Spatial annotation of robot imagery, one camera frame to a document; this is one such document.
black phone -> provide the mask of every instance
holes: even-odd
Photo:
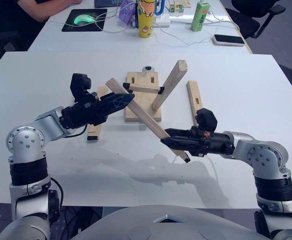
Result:
[[[230,46],[244,46],[245,42],[240,36],[229,36],[214,34],[213,41],[219,45],[230,45]]]

person's arm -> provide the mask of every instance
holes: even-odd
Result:
[[[44,22],[50,16],[62,11],[70,4],[78,4],[82,0],[50,0],[36,3],[35,0],[19,0],[18,5],[37,22]]]

mouse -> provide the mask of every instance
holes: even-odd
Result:
[[[86,14],[78,15],[74,20],[74,24],[77,26],[84,26],[84,25],[91,24],[94,22],[95,22],[95,18],[93,16],[86,15]]]

wooden block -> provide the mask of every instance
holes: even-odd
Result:
[[[191,112],[194,121],[194,126],[198,126],[196,121],[197,110],[202,109],[202,101],[198,88],[198,83],[196,81],[187,82],[188,95],[190,100]]]
[[[159,86],[145,86],[139,84],[129,84],[129,89],[134,92],[149,93],[149,94],[158,94],[160,92]]]
[[[124,89],[117,80],[112,78],[106,85],[116,94],[126,94],[128,93],[126,89]],[[127,107],[136,114],[145,124],[146,126],[160,139],[170,137],[169,134],[133,99]],[[185,162],[189,162],[187,154],[182,150],[173,150],[175,155],[180,156]]]
[[[157,72],[128,72],[127,83],[143,85],[149,88],[159,87]],[[151,107],[157,94],[146,92],[135,92],[134,100],[156,121],[161,121],[161,109],[153,110]],[[129,108],[126,107],[126,121],[140,122],[139,117],[136,116]]]
[[[165,83],[162,85],[165,89],[162,94],[157,95],[152,103],[152,109],[156,111],[160,108],[162,103],[166,100],[178,82],[188,71],[188,65],[185,60],[178,60],[169,76],[167,77]]]
[[[100,86],[98,88],[98,97],[102,97],[104,95],[106,95],[108,93],[108,88],[106,86]],[[100,135],[100,131],[101,131],[101,125],[99,124],[97,126],[94,125],[89,125],[89,129],[88,129],[88,136],[87,136],[87,140],[97,140],[99,138]]]

desk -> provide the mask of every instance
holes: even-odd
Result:
[[[118,61],[123,55],[127,60]],[[95,52],[94,56],[7,52],[0,60],[0,203],[10,202],[7,133],[41,113],[72,104],[69,85],[73,73],[88,74],[95,91],[111,77],[124,82],[127,72],[151,64],[162,84],[182,58],[178,53],[141,58],[129,52]],[[188,54],[184,59],[189,71],[162,105],[160,125],[190,128],[186,82],[196,80],[204,107],[218,120],[216,132],[244,132],[258,140],[281,143],[289,152],[287,167],[292,171],[292,86],[273,57]],[[191,157],[190,163],[184,163],[144,124],[125,122],[124,111],[109,116],[98,142],[87,143],[86,137],[60,139],[44,149],[48,172],[64,188],[66,206],[258,207],[249,165],[213,154]]]
[[[173,20],[186,21],[191,23],[197,0],[192,1],[192,8],[185,8],[184,13],[171,13]],[[209,0],[212,11],[219,19],[229,21],[229,17],[219,0]],[[206,25],[202,31],[193,32],[190,30],[189,24],[171,24],[169,28],[163,28],[164,31],[174,34],[186,41],[187,43],[195,43],[204,40],[203,43],[194,44],[189,47],[185,46],[180,40],[175,39],[160,31],[154,29],[154,35],[150,38],[141,38],[138,36],[138,30],[129,28],[123,33],[106,33],[106,32],[62,32],[61,29],[72,9],[92,9],[94,8],[94,0],[83,0],[82,3],[70,6],[60,13],[50,17],[45,24],[36,40],[33,42],[28,51],[73,51],[73,52],[164,52],[164,53],[231,53],[231,54],[249,54],[249,47],[221,46],[214,45],[210,40],[210,36],[217,30],[218,34],[238,36],[235,27],[231,23],[222,22],[218,24]],[[207,16],[208,20],[216,22],[212,16]],[[125,24],[117,17],[113,17],[105,21],[104,29],[107,31],[118,31],[124,29]]]

